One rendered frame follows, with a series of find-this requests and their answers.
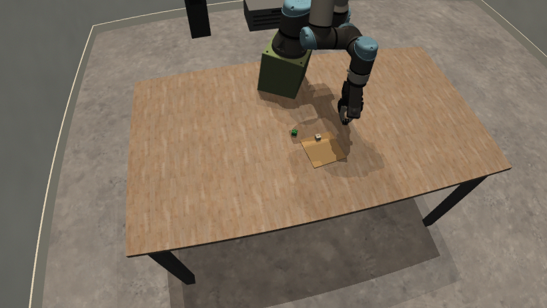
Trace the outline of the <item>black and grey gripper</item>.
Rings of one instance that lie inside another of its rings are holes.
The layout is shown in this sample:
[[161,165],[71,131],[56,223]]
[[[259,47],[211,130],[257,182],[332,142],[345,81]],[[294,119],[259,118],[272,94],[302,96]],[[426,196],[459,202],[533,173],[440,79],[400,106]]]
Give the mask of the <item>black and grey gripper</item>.
[[[348,82],[347,82],[348,81]],[[347,77],[347,81],[344,81],[344,84],[343,84],[343,87],[342,87],[342,95],[343,97],[340,98],[340,100],[338,101],[338,113],[339,113],[339,116],[340,116],[340,121],[343,122],[344,121],[344,113],[347,111],[347,104],[348,104],[348,87],[351,85],[352,87],[356,87],[356,88],[362,88],[362,95],[363,95],[363,87],[366,86],[366,83],[365,84],[361,84],[361,85],[358,85],[358,84],[355,84],[355,83],[352,83],[348,77]],[[350,85],[349,85],[349,84]],[[351,122],[353,119],[352,118],[348,118],[348,123]]]

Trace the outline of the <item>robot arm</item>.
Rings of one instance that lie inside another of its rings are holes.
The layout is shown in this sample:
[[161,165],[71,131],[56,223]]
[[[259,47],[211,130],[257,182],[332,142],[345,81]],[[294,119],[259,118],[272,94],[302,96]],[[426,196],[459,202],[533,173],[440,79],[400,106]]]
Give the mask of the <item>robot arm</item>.
[[[378,43],[349,23],[348,1],[285,0],[279,30],[271,44],[273,51],[286,59],[299,59],[308,49],[345,49],[351,57],[348,79],[358,85],[367,83]],[[361,105],[362,88],[350,85],[346,117],[359,119]]]

